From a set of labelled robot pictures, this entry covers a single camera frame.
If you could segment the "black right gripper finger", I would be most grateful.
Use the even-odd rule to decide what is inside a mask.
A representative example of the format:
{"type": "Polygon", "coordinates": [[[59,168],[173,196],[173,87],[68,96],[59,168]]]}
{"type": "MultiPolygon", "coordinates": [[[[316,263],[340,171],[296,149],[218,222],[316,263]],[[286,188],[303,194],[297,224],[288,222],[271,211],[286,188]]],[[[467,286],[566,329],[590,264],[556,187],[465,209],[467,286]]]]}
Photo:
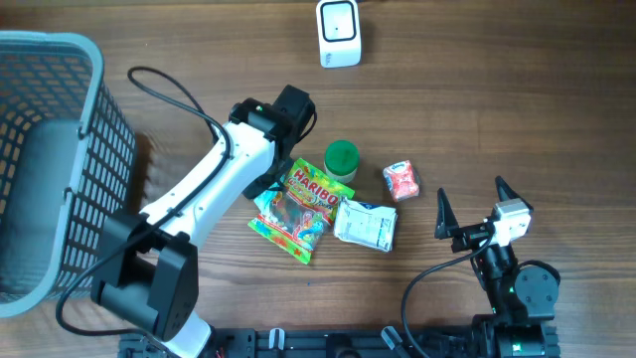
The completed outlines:
{"type": "Polygon", "coordinates": [[[530,212],[534,211],[534,207],[516,191],[514,191],[502,176],[497,176],[495,178],[495,186],[500,202],[519,199],[526,205],[530,212]]]}
{"type": "Polygon", "coordinates": [[[449,239],[456,236],[459,225],[443,188],[437,190],[437,219],[434,236],[439,239],[449,239]]]}

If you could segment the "red Kleenex tissue pack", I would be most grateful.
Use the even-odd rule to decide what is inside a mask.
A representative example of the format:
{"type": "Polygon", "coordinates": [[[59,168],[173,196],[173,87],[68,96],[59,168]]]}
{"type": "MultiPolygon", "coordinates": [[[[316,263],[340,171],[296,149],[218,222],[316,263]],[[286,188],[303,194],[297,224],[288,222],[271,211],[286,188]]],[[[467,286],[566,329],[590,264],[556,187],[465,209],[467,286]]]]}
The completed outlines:
{"type": "Polygon", "coordinates": [[[418,176],[409,160],[386,167],[383,175],[395,202],[419,195],[418,176]]]}

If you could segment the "green lid plastic jar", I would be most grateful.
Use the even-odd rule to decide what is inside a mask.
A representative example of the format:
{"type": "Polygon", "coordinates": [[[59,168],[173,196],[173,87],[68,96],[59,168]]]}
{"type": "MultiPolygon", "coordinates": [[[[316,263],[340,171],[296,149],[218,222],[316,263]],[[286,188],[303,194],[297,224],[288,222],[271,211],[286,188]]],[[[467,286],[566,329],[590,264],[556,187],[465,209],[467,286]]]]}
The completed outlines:
{"type": "Polygon", "coordinates": [[[355,144],[347,140],[332,142],[324,155],[326,174],[340,183],[353,181],[360,164],[360,153],[355,144]]]}

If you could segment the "white paper tissue pack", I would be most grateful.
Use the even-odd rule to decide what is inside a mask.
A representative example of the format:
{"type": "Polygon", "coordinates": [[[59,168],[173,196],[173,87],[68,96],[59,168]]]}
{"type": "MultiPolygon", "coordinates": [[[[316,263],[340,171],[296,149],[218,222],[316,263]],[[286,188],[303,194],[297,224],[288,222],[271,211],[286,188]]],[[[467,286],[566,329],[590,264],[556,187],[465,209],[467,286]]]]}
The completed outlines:
{"type": "Polygon", "coordinates": [[[334,236],[340,241],[388,253],[393,249],[398,213],[395,208],[343,198],[334,236]]]}

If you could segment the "Haribo gummy candy bag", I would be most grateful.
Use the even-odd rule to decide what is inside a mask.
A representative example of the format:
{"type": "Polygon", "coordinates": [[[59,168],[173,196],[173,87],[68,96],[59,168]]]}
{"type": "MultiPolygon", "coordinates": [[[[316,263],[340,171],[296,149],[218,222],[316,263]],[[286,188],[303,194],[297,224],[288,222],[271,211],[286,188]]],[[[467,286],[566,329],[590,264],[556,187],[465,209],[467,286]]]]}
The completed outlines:
{"type": "Polygon", "coordinates": [[[334,225],[341,200],[354,194],[299,158],[278,183],[253,200],[259,214],[248,226],[307,265],[319,239],[334,225]]]}

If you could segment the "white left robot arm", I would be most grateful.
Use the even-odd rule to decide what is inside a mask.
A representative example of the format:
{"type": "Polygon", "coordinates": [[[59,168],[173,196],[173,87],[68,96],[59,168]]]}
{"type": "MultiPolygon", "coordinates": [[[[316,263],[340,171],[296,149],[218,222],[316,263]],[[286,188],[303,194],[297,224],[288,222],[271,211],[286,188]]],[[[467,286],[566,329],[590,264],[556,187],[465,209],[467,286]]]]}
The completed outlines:
{"type": "Polygon", "coordinates": [[[213,149],[173,189],[137,214],[104,223],[91,299],[176,357],[200,357],[213,328],[194,311],[198,252],[239,196],[278,185],[315,105],[286,86],[272,104],[236,104],[213,149]]]}

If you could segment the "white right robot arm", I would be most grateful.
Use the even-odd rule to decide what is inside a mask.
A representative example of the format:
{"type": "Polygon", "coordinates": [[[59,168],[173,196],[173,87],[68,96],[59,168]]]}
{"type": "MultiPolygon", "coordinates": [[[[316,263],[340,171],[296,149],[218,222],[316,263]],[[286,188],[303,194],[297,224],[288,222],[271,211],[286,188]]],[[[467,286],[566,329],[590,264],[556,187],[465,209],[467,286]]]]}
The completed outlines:
{"type": "Polygon", "coordinates": [[[471,323],[469,349],[475,357],[557,357],[555,319],[560,274],[541,261],[519,262],[513,241],[530,229],[533,206],[498,176],[499,201],[483,222],[460,226],[445,191],[437,191],[434,236],[450,239],[454,253],[468,261],[486,292],[492,312],[471,323]]]}

